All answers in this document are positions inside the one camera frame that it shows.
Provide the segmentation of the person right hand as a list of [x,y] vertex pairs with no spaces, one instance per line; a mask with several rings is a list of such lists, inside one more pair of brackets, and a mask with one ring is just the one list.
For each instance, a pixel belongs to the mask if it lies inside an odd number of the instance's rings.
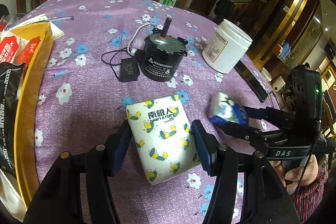
[[298,167],[286,172],[283,170],[280,161],[270,161],[270,163],[284,186],[286,186],[286,181],[291,182],[289,186],[292,188],[298,185],[307,186],[310,185],[318,175],[318,163],[314,155],[310,157],[305,170],[304,167]]

